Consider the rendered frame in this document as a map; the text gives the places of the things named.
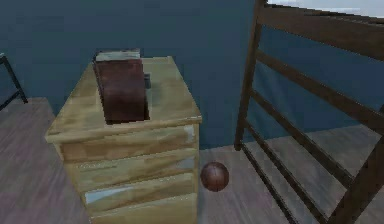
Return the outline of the dark red book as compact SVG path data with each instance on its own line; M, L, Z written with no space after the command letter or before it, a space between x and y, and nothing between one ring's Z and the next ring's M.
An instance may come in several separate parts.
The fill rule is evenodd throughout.
M149 119L139 49L98 51L92 65L108 125Z

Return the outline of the black metal furniture leg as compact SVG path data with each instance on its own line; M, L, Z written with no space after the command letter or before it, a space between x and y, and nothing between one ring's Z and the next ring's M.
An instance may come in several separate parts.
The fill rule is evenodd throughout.
M17 97L20 97L24 104L28 103L27 97L25 95L25 92L19 82L19 80L16 77L16 74L6 57L4 53L0 53L0 65L4 65L10 78L12 79L13 84L16 87L16 91L0 105L0 111L2 111L5 107L7 107L14 99Z

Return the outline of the brown ball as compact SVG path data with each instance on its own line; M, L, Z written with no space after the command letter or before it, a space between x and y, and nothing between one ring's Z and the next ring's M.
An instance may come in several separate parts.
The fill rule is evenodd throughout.
M229 171L220 162L209 162L203 166L200 179L202 185L211 192L219 192L229 183Z

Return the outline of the dark wooden bed frame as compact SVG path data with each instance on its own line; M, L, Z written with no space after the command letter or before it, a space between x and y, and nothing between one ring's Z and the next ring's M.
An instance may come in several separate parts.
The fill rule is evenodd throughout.
M294 7L282 3L273 4L268 0L255 0L242 84L234 147L236 150L244 152L280 210L284 213L287 221L290 224L298 224L291 211L287 208L285 201L243 142L245 131L251 133L319 224L354 224L384 186L384 105L378 111L366 107L264 53L259 49L263 26L384 62L384 16L366 16ZM351 175L320 146L278 112L260 93L253 89L253 77L257 62L276 70L290 81L323 99L381 136L357 175ZM329 217L320 211L308 193L248 121L247 111L251 99L255 100L272 116L294 140L304 147L346 189L342 199Z

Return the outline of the light wooden chest of drawers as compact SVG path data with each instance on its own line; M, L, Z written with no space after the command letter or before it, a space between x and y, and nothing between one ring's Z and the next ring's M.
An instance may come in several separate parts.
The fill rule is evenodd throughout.
M146 58L149 118L109 125L87 67L46 133L90 224L197 224L202 116L172 57Z

